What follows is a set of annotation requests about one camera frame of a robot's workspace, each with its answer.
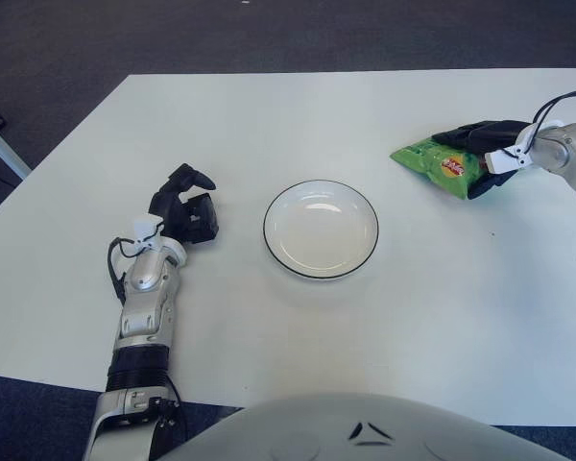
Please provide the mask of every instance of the gray carpet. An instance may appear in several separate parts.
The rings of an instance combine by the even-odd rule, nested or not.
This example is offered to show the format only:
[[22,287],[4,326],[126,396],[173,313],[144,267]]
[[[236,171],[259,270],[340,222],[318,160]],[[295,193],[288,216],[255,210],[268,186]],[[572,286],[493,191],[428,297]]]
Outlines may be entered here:
[[[32,167],[132,73],[477,67],[576,67],[576,0],[0,0],[2,135]],[[0,459],[78,459],[94,396],[26,386],[0,380]],[[576,428],[508,430],[576,459]]]

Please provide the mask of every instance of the green snack bag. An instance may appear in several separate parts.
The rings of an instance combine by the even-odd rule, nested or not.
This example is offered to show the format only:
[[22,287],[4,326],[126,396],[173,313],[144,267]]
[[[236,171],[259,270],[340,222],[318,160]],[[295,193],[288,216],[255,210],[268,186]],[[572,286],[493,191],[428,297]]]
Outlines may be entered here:
[[428,178],[460,199],[468,197],[472,184],[486,172],[478,156],[444,146],[433,139],[424,139],[391,154],[402,165],[423,173]]

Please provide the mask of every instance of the white bracket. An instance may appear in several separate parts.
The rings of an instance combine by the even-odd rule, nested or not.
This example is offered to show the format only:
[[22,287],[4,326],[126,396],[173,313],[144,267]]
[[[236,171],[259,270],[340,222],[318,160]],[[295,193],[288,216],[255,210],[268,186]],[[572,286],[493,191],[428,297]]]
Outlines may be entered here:
[[[561,120],[550,120],[541,124],[540,131],[548,128],[562,127],[564,122]],[[504,149],[497,149],[493,152],[487,152],[484,155],[487,161],[487,168],[494,175],[506,173],[508,171],[518,170],[533,163],[529,153],[525,154],[532,136],[538,127],[537,123],[533,123],[525,127],[516,137],[516,144]]]

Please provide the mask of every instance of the dark blue carpet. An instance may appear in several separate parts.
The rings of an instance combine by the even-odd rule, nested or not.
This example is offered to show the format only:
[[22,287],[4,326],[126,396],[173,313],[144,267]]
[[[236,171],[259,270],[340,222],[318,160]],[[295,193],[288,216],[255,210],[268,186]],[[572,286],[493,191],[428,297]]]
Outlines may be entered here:
[[[81,459],[97,392],[0,377],[0,460]],[[195,436],[236,408],[186,403]],[[576,461],[576,427],[502,426]]]

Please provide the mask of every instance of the robotic hand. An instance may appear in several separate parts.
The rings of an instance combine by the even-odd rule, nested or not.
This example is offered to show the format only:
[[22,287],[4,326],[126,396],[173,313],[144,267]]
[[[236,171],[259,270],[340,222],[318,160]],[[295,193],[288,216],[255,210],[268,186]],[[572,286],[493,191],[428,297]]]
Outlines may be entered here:
[[[84,460],[157,459],[182,442],[176,432],[180,425],[185,429],[185,418],[167,375],[178,270],[186,260],[182,244],[205,242],[218,232],[209,194],[181,202],[180,193],[193,185],[215,189],[207,176],[183,164],[154,195],[149,213],[134,221],[135,239],[118,237],[108,247],[108,270],[123,309]],[[112,262],[117,247],[134,259],[121,278]]]
[[520,132],[514,146],[487,153],[485,159],[495,174],[535,164],[561,176],[576,191],[576,123],[534,123]]

